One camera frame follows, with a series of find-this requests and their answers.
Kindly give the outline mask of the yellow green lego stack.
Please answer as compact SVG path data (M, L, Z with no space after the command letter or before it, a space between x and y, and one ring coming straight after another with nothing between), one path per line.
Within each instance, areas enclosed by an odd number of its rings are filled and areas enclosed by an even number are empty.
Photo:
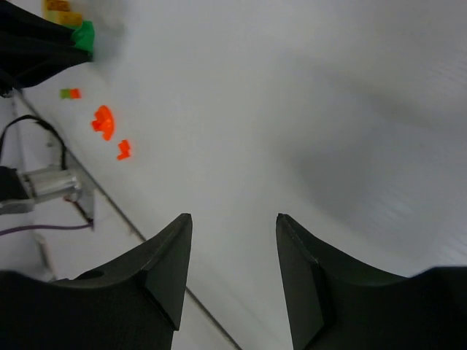
M71 1L41 1L45 28L93 61L95 29L90 20L72 7Z

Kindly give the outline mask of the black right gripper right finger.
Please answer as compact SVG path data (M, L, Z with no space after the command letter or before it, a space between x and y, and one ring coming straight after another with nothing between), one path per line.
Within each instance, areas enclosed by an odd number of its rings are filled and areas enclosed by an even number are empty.
M398 276L280 214L277 251L294 349L464 349L466 269Z

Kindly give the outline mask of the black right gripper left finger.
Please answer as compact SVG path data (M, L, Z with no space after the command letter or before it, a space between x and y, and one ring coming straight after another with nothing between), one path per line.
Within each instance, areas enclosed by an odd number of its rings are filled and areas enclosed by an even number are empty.
M170 349L180 328L193 222L181 214L75 279L1 272L3 349Z

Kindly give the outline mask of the small lime green lego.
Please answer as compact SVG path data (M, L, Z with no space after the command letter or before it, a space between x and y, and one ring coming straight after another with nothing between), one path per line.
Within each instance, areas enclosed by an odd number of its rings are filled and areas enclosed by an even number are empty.
M61 99L71 99L72 94L70 89L60 89L60 98Z

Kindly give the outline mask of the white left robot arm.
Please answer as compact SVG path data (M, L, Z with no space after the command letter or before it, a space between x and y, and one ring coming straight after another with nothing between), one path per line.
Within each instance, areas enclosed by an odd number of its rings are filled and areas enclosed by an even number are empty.
M35 205L64 198L76 205L82 182L67 165L67 147L59 132L41 117L24 94L71 67L93 59L95 30L83 20L78 26L63 26L32 14L10 1L1 2L1 96L17 93L31 110L4 126L1 143L9 129L22 121L32 121L49 132L60 147L59 165L21 173L1 167L1 213L24 214Z

